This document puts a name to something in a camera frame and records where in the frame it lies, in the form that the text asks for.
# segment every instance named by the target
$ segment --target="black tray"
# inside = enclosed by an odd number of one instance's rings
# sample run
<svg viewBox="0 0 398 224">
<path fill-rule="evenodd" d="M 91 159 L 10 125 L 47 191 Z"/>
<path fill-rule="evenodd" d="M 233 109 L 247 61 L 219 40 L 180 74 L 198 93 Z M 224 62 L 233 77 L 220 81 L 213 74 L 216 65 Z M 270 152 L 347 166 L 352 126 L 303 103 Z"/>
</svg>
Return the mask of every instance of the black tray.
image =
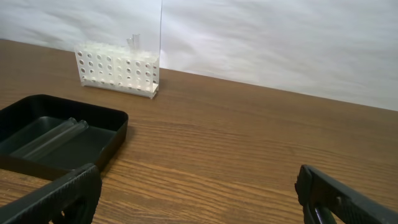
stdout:
<svg viewBox="0 0 398 224">
<path fill-rule="evenodd" d="M 68 118 L 89 127 L 39 161 L 10 156 L 15 148 L 41 136 Z M 118 110 L 48 95 L 28 96 L 0 111 L 0 169 L 55 180 L 84 164 L 101 171 L 126 138 L 129 116 Z M 10 138 L 16 132 L 21 138 Z"/>
</svg>

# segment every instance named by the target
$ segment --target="wooden table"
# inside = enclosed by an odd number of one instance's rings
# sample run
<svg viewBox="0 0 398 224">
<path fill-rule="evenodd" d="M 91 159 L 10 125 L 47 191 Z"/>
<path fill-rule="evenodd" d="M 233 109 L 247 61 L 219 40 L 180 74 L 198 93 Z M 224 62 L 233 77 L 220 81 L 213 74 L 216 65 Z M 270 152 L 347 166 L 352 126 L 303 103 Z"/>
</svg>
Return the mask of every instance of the wooden table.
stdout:
<svg viewBox="0 0 398 224">
<path fill-rule="evenodd" d="M 0 108 L 44 93 L 129 115 L 94 223 L 302 223 L 302 164 L 398 210 L 398 112 L 171 70 L 150 100 L 82 87 L 72 52 L 6 40 L 0 68 Z M 46 183 L 0 170 L 0 205 Z"/>
</svg>

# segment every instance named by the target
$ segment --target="table surface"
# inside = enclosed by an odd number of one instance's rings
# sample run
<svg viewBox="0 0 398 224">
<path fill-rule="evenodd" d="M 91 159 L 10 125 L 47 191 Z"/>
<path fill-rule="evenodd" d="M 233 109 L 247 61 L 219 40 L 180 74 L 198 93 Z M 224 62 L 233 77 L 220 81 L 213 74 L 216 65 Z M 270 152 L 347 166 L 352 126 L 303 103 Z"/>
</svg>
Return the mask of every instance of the table surface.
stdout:
<svg viewBox="0 0 398 224">
<path fill-rule="evenodd" d="M 125 111 L 94 223 L 302 223 L 311 164 L 398 211 L 398 112 L 161 70 L 150 100 L 80 85 L 73 52 L 0 40 L 0 109 L 48 94 Z M 0 170 L 0 206 L 47 180 Z"/>
</svg>

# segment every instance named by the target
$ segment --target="white backdrop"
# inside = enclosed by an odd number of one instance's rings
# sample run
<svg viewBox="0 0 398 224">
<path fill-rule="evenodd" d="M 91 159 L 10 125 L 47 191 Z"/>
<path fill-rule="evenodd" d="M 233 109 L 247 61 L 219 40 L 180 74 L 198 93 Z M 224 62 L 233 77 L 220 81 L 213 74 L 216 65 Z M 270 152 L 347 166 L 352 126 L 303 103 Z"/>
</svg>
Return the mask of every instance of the white backdrop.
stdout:
<svg viewBox="0 0 398 224">
<path fill-rule="evenodd" d="M 163 0 L 161 67 L 398 110 L 397 11 L 394 0 Z M 160 0 L 2 0 L 0 38 L 71 50 L 138 30 L 155 45 L 156 12 Z"/>
</svg>

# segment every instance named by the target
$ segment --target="brown tabletop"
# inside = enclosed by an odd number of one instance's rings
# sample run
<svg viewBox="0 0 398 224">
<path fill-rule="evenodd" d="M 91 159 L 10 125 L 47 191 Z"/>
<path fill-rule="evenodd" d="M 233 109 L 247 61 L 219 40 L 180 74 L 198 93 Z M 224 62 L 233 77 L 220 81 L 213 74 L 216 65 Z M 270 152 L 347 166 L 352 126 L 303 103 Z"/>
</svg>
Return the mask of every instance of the brown tabletop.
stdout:
<svg viewBox="0 0 398 224">
<path fill-rule="evenodd" d="M 7 40 L 0 72 L 0 109 L 43 93 L 129 115 L 94 223 L 302 223 L 302 164 L 398 211 L 398 112 L 164 69 L 150 100 L 82 87 L 73 52 Z M 0 170 L 0 205 L 46 183 Z"/>
</svg>

